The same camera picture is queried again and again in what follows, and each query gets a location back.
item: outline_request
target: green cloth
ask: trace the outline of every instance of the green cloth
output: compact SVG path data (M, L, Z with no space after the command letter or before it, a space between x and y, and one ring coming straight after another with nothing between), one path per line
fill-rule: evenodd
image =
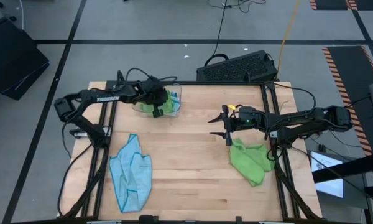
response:
M174 112L174 102L170 91L167 90L167 101L162 106L159 106L158 109L162 109L164 114ZM154 106L142 103L141 110L144 113L151 113L154 111Z
M229 151L231 164L254 186L261 185L265 172L274 169L274 162L267 158L265 145L245 146L242 140L232 140Z

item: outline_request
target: concrete floor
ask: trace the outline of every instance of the concrete floor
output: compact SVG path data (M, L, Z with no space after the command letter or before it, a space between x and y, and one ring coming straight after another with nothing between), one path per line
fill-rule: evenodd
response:
M35 40L67 40L81 0L24 0L25 31ZM212 0L212 4L221 1ZM6 13L15 14L20 25L18 1L3 1ZM252 4L248 14L228 9L222 39L282 40L294 0L268 0ZM373 39L373 11L359 12ZM202 0L87 0L75 40L215 39L221 10ZM290 40L364 40L351 11L314 11L302 1L289 35ZM34 135L48 90L65 45L42 44L38 48L51 66L20 101L0 96L0 222L14 190ZM286 45L280 79L312 92L317 106L343 105L330 74L322 45ZM218 52L236 57L264 49L278 62L280 45L220 45ZM213 44L72 45L59 80L55 98L79 91L94 80L113 80L116 71L139 67L156 77L178 76L195 80L196 68L213 53ZM132 79L143 78L135 73ZM311 107L311 98L294 91L299 110ZM13 222L55 218L57 197L69 158L63 150L62 123L51 108L32 166L21 193ZM353 130L339 134L348 144L359 145ZM74 140L66 139L71 149ZM362 149L346 147L331 135L318 142L340 154L364 156ZM316 143L306 142L315 150ZM361 209L340 207L320 198L323 216L329 220L360 223Z

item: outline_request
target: blue cloth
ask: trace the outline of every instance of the blue cloth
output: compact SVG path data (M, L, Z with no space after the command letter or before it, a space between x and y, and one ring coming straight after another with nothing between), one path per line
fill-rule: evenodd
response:
M109 159L109 169L120 212L141 211L152 188L152 162L141 154L136 134Z

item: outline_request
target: wooden tabletop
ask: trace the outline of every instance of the wooden tabletop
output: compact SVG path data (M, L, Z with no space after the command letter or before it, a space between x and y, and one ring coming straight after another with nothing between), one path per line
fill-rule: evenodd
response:
M105 85L105 82L91 82L90 88L105 88ZM269 90L267 94L273 112ZM297 111L291 89L276 86L276 94L282 114ZM235 216L241 216L244 221L282 220L275 172L266 173L261 186L251 187L231 165L225 140L208 134L223 131L222 123L207 122L219 115L224 104L242 104L264 110L259 86L182 86L178 118L143 118L131 109L131 105L118 103L109 155L115 156L125 145L128 135L136 133L142 153L152 158L152 191L141 212L121 213L108 168L99 219L138 220L139 215L158 215L161 220L232 221ZM101 106L89 106L84 116L92 123L98 123ZM239 137L246 144L266 144L270 148L264 134L256 130L236 132L232 137ZM87 138L77 139L72 159L89 144ZM293 146L306 151L301 139ZM71 208L86 187L92 152L90 149L77 160L68 173L61 200L63 212ZM294 150L288 153L297 192L321 217L307 156ZM284 189L288 215L292 217L290 195ZM90 215L95 197L94 191Z

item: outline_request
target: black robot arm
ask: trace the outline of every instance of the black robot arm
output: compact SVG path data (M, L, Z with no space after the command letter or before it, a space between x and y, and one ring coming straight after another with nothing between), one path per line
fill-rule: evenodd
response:
M228 116L228 107L223 105L223 112L209 123L223 121L224 133L213 132L226 140L226 145L232 144L231 134L234 131L257 129L276 138L276 145L291 148L297 138L307 138L314 133L325 130L344 132L352 128L349 110L340 106L313 108L289 114L265 114L251 106L242 106L239 111Z
M92 124L83 116L85 109L93 103L121 101L135 104L143 102L154 106L153 117L163 115L163 111L158 107L166 102L167 91L158 78L150 76L144 82L126 82L118 72L119 75L118 83L112 90L92 88L55 100L54 107L60 120L64 123L72 123L84 130L94 147L106 145L106 134L102 125ZM80 102L78 107L75 106L74 101Z

